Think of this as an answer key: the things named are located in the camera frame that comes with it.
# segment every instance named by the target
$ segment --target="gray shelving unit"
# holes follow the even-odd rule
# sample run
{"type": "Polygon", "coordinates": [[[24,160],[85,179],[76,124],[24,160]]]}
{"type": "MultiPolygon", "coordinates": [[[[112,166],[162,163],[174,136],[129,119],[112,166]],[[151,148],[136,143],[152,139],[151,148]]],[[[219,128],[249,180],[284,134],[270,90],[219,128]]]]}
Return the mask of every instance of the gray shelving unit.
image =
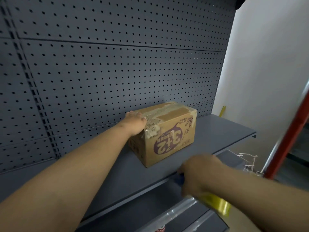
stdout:
{"type": "MultiPolygon", "coordinates": [[[[192,155],[242,166],[225,150],[255,131],[211,114],[236,2],[0,0],[0,201],[126,111],[167,101],[198,110],[195,142],[150,168],[125,146],[78,230],[138,229],[181,200],[169,178],[192,155]]],[[[198,231],[226,229],[214,214],[198,231]]]]}

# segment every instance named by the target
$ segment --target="white wall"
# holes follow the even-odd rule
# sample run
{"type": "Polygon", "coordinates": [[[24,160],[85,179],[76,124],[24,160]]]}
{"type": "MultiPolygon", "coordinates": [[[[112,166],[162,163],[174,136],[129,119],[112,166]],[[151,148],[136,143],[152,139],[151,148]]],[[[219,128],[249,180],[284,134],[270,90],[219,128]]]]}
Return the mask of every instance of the white wall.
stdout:
{"type": "Polygon", "coordinates": [[[309,79],[309,0],[246,0],[236,11],[213,114],[258,132],[232,151],[261,170],[309,79]]]}

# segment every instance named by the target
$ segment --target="hand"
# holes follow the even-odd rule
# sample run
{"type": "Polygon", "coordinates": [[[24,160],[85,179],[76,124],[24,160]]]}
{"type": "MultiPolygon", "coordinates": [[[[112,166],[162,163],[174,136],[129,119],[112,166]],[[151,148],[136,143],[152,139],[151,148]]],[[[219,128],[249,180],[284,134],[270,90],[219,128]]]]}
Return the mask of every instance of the hand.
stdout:
{"type": "Polygon", "coordinates": [[[205,192],[211,192],[220,184],[220,175],[226,165],[213,155],[196,155],[185,161],[178,169],[184,174],[182,196],[199,197],[205,192]]]}
{"type": "Polygon", "coordinates": [[[140,112],[127,112],[125,118],[117,125],[123,127],[130,136],[139,134],[146,125],[146,117],[142,117],[140,112]]]}

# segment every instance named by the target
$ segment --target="yellow object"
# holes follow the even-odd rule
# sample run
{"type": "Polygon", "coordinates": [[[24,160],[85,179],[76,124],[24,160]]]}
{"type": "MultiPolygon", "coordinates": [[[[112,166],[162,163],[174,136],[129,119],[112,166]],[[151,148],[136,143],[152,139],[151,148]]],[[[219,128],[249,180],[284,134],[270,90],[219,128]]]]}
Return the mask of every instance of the yellow object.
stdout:
{"type": "Polygon", "coordinates": [[[198,198],[201,203],[204,203],[206,206],[211,207],[215,211],[217,211],[222,216],[228,216],[231,208],[230,203],[225,201],[224,199],[219,198],[218,196],[207,193],[198,198]]]}
{"type": "Polygon", "coordinates": [[[220,112],[219,117],[222,117],[223,113],[225,112],[226,106],[223,106],[220,112]]]}

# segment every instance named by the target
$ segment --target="cardboard box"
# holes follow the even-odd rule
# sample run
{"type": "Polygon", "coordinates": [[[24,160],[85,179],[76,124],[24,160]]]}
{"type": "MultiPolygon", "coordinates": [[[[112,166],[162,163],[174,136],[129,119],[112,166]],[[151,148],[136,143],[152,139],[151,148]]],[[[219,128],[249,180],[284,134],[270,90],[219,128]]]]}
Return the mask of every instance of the cardboard box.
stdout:
{"type": "Polygon", "coordinates": [[[137,110],[147,118],[145,129],[129,139],[129,146],[150,167],[193,143],[197,111],[176,102],[137,110]]]}

